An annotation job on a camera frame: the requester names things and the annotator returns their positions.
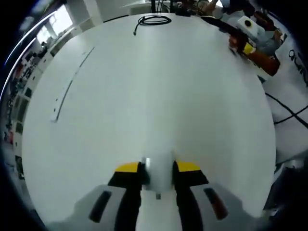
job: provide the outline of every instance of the white table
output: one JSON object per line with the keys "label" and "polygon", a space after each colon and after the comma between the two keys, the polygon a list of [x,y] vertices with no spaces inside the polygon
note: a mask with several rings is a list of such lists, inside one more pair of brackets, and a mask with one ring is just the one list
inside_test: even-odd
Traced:
{"label": "white table", "polygon": [[[43,73],[26,114],[22,152],[31,199],[45,224],[70,216],[118,165],[172,151],[260,215],[273,179],[275,134],[253,65],[234,57],[216,27],[167,15],[170,24],[139,26],[136,36],[142,15],[90,29],[72,38]],[[54,100],[77,70],[53,123]],[[149,203],[142,204],[145,218]],[[165,222],[177,230],[169,217],[160,220],[169,204],[151,207],[147,230]]]}

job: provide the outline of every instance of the table surface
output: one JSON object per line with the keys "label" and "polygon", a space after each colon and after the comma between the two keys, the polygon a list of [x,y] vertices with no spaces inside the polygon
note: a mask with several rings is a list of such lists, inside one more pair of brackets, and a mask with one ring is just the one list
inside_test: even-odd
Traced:
{"label": "table surface", "polygon": [[[22,152],[27,187],[45,224],[70,216],[118,165],[170,152],[197,163],[249,214],[260,215],[273,179],[275,133],[253,65],[230,52],[228,36],[216,27],[165,15],[170,24],[139,26],[136,36],[142,15],[92,28],[68,41],[43,73],[26,114]],[[75,72],[58,121],[51,122],[54,101]],[[156,206],[167,211],[168,204]]]}

